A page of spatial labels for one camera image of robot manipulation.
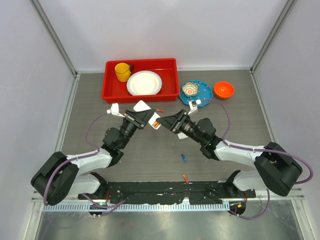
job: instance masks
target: yellow mug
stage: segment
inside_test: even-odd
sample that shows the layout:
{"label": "yellow mug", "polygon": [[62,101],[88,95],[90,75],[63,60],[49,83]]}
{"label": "yellow mug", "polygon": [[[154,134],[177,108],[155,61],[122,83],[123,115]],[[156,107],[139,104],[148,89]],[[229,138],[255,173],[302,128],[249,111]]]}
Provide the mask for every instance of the yellow mug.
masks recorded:
{"label": "yellow mug", "polygon": [[114,67],[114,71],[116,74],[117,79],[120,82],[126,82],[130,78],[131,72],[134,70],[134,65],[133,64],[126,64],[124,62],[118,63]]}

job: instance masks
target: small bowl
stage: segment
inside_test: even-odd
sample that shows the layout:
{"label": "small bowl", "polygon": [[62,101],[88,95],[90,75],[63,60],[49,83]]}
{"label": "small bowl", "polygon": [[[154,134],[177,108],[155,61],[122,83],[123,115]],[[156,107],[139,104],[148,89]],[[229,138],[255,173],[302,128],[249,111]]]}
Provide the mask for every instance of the small bowl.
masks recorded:
{"label": "small bowl", "polygon": [[182,91],[187,97],[192,97],[199,93],[199,86],[193,82],[188,81],[182,86]]}
{"label": "small bowl", "polygon": [[232,86],[231,83],[226,81],[217,82],[214,85],[213,90],[216,96],[221,99],[228,99],[235,93],[234,86]]}

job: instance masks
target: red marker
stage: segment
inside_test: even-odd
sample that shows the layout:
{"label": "red marker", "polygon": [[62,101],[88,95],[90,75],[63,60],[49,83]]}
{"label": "red marker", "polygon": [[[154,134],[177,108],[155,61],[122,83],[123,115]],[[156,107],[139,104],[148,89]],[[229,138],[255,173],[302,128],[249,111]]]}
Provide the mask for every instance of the red marker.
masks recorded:
{"label": "red marker", "polygon": [[182,174],[182,177],[184,178],[185,183],[186,183],[186,184],[189,184],[189,181],[188,181],[188,178],[186,177],[186,175]]}

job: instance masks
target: white bracket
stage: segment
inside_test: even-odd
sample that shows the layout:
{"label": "white bracket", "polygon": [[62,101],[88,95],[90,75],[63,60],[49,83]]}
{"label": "white bracket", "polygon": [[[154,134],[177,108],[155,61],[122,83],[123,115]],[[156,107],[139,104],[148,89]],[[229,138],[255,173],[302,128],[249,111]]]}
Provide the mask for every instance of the white bracket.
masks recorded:
{"label": "white bracket", "polygon": [[[151,109],[151,107],[149,107],[144,101],[140,100],[134,107],[133,110],[135,110],[136,112],[141,112],[144,110],[149,110]],[[157,114],[156,112],[153,114],[153,116],[150,118],[150,120],[148,121],[148,123],[150,124],[150,126],[155,129],[158,130],[161,126],[160,123],[157,122],[157,118],[160,118],[159,114]]]}
{"label": "white bracket", "polygon": [[123,116],[121,113],[119,113],[119,104],[118,103],[112,103],[112,106],[110,109],[108,109],[106,111],[107,114],[112,114],[115,115],[117,117],[121,117],[124,118],[125,116]]}
{"label": "white bracket", "polygon": [[200,99],[197,99],[196,101],[194,101],[194,100],[189,101],[189,107],[190,107],[190,111],[188,112],[189,116],[192,116],[193,114],[198,112],[198,105],[199,104],[201,104]]}

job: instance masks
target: mug handle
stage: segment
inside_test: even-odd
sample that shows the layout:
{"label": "mug handle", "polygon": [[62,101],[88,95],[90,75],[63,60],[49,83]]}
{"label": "mug handle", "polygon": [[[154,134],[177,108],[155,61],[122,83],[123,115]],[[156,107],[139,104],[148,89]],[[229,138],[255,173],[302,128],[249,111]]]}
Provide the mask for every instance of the mug handle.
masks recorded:
{"label": "mug handle", "polygon": [[135,69],[135,66],[133,64],[128,64],[128,65],[129,65],[130,72],[132,73]]}

